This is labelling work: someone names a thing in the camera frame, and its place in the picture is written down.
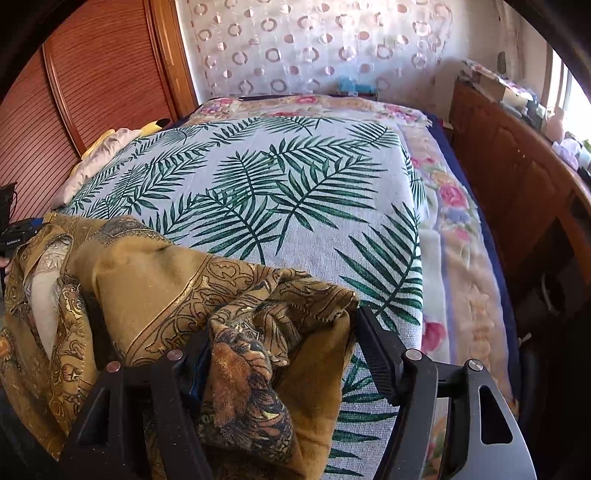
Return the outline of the mustard patterned scarf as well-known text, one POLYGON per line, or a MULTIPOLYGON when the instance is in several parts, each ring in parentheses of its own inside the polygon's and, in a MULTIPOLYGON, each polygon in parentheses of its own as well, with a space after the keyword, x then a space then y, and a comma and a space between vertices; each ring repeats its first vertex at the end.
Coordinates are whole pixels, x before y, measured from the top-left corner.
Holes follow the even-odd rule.
POLYGON ((352 290, 172 244, 132 217, 47 216, 10 263, 1 384, 58 458, 100 370, 211 338, 194 426, 218 479, 318 479, 352 355, 352 290))

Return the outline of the floral quilt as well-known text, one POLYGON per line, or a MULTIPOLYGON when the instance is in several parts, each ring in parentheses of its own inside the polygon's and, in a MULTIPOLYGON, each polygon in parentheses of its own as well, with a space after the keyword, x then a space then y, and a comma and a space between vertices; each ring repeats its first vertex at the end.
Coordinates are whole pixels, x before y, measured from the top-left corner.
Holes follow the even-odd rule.
POLYGON ((192 125, 280 112, 346 114, 396 126, 425 189, 428 216, 419 226, 423 325, 417 348, 432 359, 481 360, 511 409, 520 388, 515 320, 494 241, 440 120, 422 111, 359 97, 298 95, 217 98, 192 125))

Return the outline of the beige pillow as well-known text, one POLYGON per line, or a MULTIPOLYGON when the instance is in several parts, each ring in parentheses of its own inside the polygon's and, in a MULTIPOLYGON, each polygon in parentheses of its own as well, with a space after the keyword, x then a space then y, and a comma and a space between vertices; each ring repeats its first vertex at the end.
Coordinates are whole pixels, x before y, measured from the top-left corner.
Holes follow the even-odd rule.
POLYGON ((80 189, 102 170, 124 147, 138 138, 139 129, 109 129, 105 131, 83 154, 73 167, 69 177, 53 196, 50 208, 67 205, 80 189))

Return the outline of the yellow plush toy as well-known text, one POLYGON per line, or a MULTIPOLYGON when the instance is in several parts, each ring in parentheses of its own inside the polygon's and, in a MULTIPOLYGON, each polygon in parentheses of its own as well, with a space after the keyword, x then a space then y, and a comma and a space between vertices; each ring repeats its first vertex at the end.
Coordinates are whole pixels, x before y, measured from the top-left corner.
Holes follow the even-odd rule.
MULTIPOLYGON (((165 126, 170 123, 168 118, 162 118, 153 122, 150 122, 139 129, 139 137, 148 136, 153 133, 156 133, 162 130, 165 126)), ((85 160, 89 155, 93 153, 93 151, 110 135, 113 135, 116 132, 115 129, 108 129, 103 132, 87 150, 81 155, 81 159, 85 160)))

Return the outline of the wooden sliding wardrobe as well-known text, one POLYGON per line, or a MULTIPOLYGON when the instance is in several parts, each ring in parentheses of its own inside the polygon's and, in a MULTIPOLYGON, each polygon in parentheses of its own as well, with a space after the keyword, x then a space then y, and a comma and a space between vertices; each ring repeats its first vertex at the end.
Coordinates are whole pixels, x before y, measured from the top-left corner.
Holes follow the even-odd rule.
POLYGON ((176 1, 84 1, 42 43, 1 102, 1 183, 12 217, 44 214, 109 128, 179 120, 197 107, 176 1))

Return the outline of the palm leaf bed sheet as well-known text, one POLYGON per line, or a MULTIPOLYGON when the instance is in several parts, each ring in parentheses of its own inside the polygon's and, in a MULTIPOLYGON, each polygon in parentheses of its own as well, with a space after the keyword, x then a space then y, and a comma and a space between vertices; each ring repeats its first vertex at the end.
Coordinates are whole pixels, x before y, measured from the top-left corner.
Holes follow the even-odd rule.
POLYGON ((61 210, 131 215, 185 247, 307 271, 420 343, 428 206, 396 126, 287 112, 185 125, 132 141, 61 210))

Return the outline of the long wooden cabinet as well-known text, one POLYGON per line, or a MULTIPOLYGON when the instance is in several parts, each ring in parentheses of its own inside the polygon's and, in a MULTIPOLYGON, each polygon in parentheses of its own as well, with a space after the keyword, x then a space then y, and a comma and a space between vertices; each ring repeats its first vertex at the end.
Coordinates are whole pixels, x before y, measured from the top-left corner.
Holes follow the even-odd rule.
POLYGON ((525 122, 454 86, 452 146, 492 232, 518 320, 541 293, 564 320, 590 310, 590 190, 525 122))

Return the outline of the circle pattern sheer curtain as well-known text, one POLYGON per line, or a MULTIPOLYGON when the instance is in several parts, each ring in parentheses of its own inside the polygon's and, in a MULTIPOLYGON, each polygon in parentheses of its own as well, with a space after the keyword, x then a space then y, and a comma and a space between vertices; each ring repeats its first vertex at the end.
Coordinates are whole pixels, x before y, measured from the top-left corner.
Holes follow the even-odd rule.
POLYGON ((340 77, 390 103, 432 97, 453 23, 441 1, 178 1, 199 101, 337 93, 340 77))

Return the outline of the pink bottle on cabinet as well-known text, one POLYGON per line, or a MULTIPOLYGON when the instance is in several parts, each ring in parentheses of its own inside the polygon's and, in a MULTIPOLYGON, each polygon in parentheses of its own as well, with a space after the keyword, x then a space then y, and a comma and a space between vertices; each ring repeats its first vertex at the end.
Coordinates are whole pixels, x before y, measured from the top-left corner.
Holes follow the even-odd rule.
POLYGON ((550 142, 560 144, 564 140, 565 129, 563 121, 564 110, 561 107, 556 107, 553 114, 548 118, 545 126, 544 135, 550 142))

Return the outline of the cardboard box on cabinet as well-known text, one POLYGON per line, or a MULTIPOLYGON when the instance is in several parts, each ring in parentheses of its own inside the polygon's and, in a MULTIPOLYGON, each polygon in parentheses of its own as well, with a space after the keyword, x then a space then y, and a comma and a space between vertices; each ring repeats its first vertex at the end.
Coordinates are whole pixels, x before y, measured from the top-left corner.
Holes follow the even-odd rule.
POLYGON ((523 109, 533 95, 521 86, 502 78, 499 74, 470 59, 462 61, 463 72, 472 85, 493 102, 523 109))

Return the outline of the blue tissue box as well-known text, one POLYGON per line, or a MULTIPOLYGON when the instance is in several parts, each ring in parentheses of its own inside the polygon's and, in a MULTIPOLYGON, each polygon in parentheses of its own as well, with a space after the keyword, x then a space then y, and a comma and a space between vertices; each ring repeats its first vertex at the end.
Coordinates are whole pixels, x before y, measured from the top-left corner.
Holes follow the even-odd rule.
POLYGON ((372 85, 359 83, 350 77, 340 77, 337 92, 341 96, 375 98, 377 89, 372 85))

